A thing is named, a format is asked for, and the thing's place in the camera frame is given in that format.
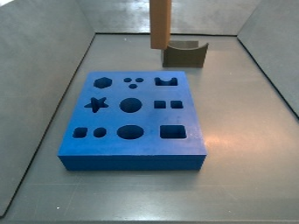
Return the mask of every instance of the shape cutout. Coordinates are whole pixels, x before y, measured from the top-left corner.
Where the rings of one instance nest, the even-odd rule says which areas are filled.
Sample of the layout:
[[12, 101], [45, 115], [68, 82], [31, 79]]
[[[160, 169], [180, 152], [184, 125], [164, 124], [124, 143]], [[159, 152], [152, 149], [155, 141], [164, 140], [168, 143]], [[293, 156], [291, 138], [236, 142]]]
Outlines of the shape cutout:
[[127, 140], [137, 139], [144, 133], [144, 129], [136, 125], [125, 125], [116, 131], [119, 137]]
[[97, 113], [99, 109], [104, 109], [108, 107], [108, 105], [105, 104], [107, 97], [103, 97], [100, 99], [96, 99], [95, 97], [92, 97], [89, 100], [91, 100], [91, 103], [85, 105], [84, 108], [92, 108], [93, 113]]
[[83, 138], [88, 134], [88, 128], [76, 128], [72, 133], [73, 138]]
[[171, 108], [172, 109], [183, 109], [183, 102], [181, 101], [171, 101]]
[[112, 85], [112, 80], [107, 77], [96, 79], [93, 82], [95, 88], [108, 88]]
[[161, 80], [160, 78], [153, 79], [155, 85], [156, 86], [177, 86], [177, 79], [171, 78], [169, 80]]
[[161, 125], [160, 138], [185, 138], [185, 129], [183, 125]]

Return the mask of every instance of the hexagonal hole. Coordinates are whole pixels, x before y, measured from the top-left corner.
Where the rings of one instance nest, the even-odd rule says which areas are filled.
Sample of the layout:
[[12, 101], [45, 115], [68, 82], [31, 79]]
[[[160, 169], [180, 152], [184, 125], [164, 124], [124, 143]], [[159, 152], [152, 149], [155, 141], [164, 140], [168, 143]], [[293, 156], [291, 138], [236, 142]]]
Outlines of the hexagonal hole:
[[108, 88], [112, 85], [112, 80], [107, 77], [96, 79], [93, 82], [95, 88]]

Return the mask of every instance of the shape sorter board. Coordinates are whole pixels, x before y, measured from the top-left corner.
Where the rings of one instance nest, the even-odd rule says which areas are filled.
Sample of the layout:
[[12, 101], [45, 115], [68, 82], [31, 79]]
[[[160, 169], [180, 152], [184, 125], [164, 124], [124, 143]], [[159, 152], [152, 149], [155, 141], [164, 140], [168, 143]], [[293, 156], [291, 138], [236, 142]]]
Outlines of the shape sorter board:
[[199, 170], [205, 156], [184, 72], [88, 74], [59, 150], [68, 170]]

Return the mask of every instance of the star-shaped hole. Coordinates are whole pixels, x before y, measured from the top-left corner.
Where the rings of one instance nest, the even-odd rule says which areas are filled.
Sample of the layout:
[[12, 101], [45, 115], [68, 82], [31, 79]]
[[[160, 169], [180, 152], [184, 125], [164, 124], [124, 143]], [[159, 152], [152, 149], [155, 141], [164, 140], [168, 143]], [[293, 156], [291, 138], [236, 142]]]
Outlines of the star-shaped hole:
[[85, 105], [84, 108], [89, 108], [92, 109], [93, 113], [97, 113], [99, 109], [105, 109], [108, 107], [108, 105], [105, 104], [105, 99], [107, 97], [103, 97], [100, 99], [96, 99], [95, 97], [92, 97], [89, 99], [91, 103]]

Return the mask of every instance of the gray metal floor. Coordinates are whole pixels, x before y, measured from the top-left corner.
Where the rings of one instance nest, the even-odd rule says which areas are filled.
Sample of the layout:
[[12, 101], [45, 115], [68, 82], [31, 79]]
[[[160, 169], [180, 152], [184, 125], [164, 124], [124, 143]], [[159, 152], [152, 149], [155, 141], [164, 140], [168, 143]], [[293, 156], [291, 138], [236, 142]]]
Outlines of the gray metal floor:
[[85, 75], [161, 70], [145, 35], [97, 35], [2, 221], [299, 221], [299, 123], [236, 38], [184, 69], [208, 156], [196, 171], [65, 171], [56, 157]]

